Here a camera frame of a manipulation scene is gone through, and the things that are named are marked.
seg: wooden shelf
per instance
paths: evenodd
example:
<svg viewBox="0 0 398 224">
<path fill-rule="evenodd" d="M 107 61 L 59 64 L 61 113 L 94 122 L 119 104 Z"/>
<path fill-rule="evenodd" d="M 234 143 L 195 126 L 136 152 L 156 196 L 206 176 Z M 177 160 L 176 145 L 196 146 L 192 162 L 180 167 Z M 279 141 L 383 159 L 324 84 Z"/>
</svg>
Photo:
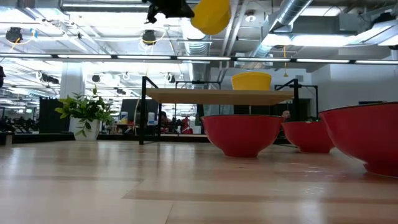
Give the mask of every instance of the wooden shelf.
<svg viewBox="0 0 398 224">
<path fill-rule="evenodd" d="M 267 106 L 293 98 L 292 91 L 189 90 L 173 88 L 148 88 L 147 95 L 159 103 L 203 105 Z"/>
</svg>

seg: white pot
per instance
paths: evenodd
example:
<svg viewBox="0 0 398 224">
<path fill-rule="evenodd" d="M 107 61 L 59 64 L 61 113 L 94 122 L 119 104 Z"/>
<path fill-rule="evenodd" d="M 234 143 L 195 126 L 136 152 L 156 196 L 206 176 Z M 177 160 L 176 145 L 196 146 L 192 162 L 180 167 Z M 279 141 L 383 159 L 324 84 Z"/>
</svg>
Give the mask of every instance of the white pot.
<svg viewBox="0 0 398 224">
<path fill-rule="evenodd" d="M 94 120 L 93 122 L 89 122 L 89 124 L 91 125 L 91 130 L 89 131 L 85 129 L 86 137 L 84 137 L 84 135 L 82 134 L 76 135 L 76 133 L 81 130 L 81 128 L 77 127 L 82 127 L 85 125 L 85 122 L 80 123 L 79 120 L 80 119 L 77 118 L 70 118 L 70 124 L 69 124 L 69 131 L 73 132 L 76 141 L 97 140 L 98 134 L 100 133 L 101 122 L 99 120 Z"/>
</svg>

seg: potted plant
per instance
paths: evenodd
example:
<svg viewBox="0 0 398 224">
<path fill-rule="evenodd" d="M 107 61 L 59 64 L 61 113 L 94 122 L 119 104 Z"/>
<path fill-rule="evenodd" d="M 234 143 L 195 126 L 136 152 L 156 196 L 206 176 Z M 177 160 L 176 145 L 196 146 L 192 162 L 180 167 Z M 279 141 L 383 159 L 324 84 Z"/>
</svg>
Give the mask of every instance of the potted plant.
<svg viewBox="0 0 398 224">
<path fill-rule="evenodd" d="M 61 119 L 70 116 L 71 125 L 78 124 L 73 132 L 76 140 L 95 141 L 100 132 L 100 121 L 112 124 L 111 114 L 117 111 L 111 111 L 111 105 L 97 95 L 96 86 L 91 96 L 73 94 L 75 98 L 67 96 L 66 99 L 59 99 L 63 107 L 56 108 L 55 111 L 62 114 Z"/>
</svg>

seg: fluorescent light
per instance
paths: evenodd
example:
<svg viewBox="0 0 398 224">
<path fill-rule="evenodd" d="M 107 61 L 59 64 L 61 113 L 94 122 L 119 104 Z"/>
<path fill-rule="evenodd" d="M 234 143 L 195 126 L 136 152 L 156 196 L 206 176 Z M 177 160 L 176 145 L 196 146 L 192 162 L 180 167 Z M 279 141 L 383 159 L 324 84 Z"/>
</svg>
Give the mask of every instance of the fluorescent light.
<svg viewBox="0 0 398 224">
<path fill-rule="evenodd" d="M 289 36 L 268 34 L 266 38 L 261 42 L 261 45 L 275 46 L 275 45 L 290 45 L 292 41 Z"/>
<path fill-rule="evenodd" d="M 62 4 L 62 7 L 141 7 L 148 8 L 146 4 Z"/>
<path fill-rule="evenodd" d="M 97 58 L 97 59 L 104 59 L 104 58 L 112 58 L 110 55 L 58 55 L 59 58 Z"/>
<path fill-rule="evenodd" d="M 364 65 L 398 65 L 398 60 L 357 60 L 355 63 Z"/>
<path fill-rule="evenodd" d="M 341 35 L 298 35 L 292 40 L 294 46 L 342 47 L 352 41 L 351 37 Z"/>
<path fill-rule="evenodd" d="M 348 63 L 349 60 L 336 60 L 336 59 L 297 59 L 297 62 L 308 62 L 308 63 Z"/>
<path fill-rule="evenodd" d="M 395 46 L 398 45 L 398 35 L 391 37 L 390 39 L 381 42 L 379 46 Z"/>
<path fill-rule="evenodd" d="M 170 56 L 156 55 L 118 55 L 119 59 L 137 59 L 137 60 L 170 60 Z"/>
<path fill-rule="evenodd" d="M 3 106 L 7 109 L 26 109 L 25 106 Z"/>
<path fill-rule="evenodd" d="M 49 54 L 0 54 L 0 57 L 15 57 L 15 58 L 51 58 Z"/>
<path fill-rule="evenodd" d="M 230 57 L 197 57 L 197 56 L 179 56 L 178 60 L 231 60 Z"/>
<path fill-rule="evenodd" d="M 237 58 L 241 62 L 289 62 L 290 58 Z"/>
</svg>

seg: yellow bowl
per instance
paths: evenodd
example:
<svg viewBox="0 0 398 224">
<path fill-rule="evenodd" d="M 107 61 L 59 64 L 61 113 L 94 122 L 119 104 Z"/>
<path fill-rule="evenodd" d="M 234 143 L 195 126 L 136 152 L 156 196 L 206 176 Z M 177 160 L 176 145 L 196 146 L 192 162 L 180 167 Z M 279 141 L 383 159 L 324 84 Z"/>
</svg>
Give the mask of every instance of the yellow bowl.
<svg viewBox="0 0 398 224">
<path fill-rule="evenodd" d="M 192 25 L 208 35 L 223 31 L 231 19 L 229 0 L 202 0 L 193 11 Z"/>
<path fill-rule="evenodd" d="M 269 90 L 272 77 L 262 72 L 246 72 L 232 76 L 234 90 Z"/>
</svg>

